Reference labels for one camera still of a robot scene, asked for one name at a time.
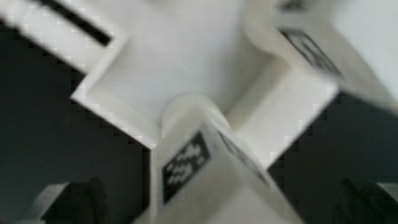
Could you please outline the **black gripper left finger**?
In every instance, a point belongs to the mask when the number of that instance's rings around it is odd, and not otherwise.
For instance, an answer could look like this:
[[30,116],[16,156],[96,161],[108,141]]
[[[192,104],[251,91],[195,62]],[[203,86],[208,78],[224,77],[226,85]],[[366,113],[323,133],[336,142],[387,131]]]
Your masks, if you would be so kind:
[[44,187],[23,219],[36,224],[110,224],[101,179],[64,182]]

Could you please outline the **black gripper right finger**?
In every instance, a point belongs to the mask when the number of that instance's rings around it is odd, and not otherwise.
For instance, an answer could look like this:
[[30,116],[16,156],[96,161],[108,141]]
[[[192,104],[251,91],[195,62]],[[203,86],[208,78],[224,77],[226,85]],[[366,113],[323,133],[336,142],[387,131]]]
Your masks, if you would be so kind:
[[332,224],[398,224],[398,183],[341,181]]

